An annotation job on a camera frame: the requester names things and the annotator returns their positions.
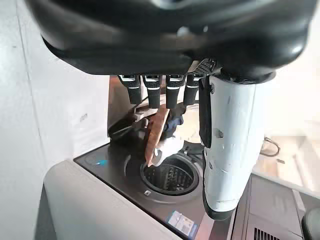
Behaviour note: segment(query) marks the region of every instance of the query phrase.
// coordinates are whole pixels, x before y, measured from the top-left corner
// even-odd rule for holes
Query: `gray panel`
[[[252,176],[249,212],[302,236],[292,190]]]
[[[264,231],[280,240],[302,240],[302,237],[279,227],[278,224],[272,224],[260,217],[250,214],[248,219],[248,227],[246,231],[246,240],[254,240],[255,228]]]

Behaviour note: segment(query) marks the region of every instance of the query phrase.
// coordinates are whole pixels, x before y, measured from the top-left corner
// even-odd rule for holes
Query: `screw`
[[[212,83],[212,84],[210,85],[210,87],[211,87],[210,93],[211,93],[211,94],[214,94],[215,91],[216,91],[215,85]]]
[[[151,194],[151,192],[149,191],[149,190],[146,190],[145,192],[144,192],[144,195],[146,195],[146,196],[149,196]]]

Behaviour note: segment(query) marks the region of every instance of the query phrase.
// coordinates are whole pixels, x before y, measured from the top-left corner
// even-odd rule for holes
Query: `vent grille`
[[[255,227],[254,240],[280,240],[280,239]]]

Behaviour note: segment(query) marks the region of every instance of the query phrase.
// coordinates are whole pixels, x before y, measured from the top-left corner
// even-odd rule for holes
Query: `round opening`
[[[196,167],[185,157],[174,154],[160,166],[140,169],[143,182],[152,190],[169,196],[180,196],[192,192],[199,183]]]

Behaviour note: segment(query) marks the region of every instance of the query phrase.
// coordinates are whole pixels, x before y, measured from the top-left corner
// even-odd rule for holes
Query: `white wall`
[[[51,54],[22,0],[0,23],[0,239],[32,240],[48,169],[108,141],[109,77]]]
[[[266,118],[271,136],[320,138],[320,9],[312,20],[307,47],[277,71]]]

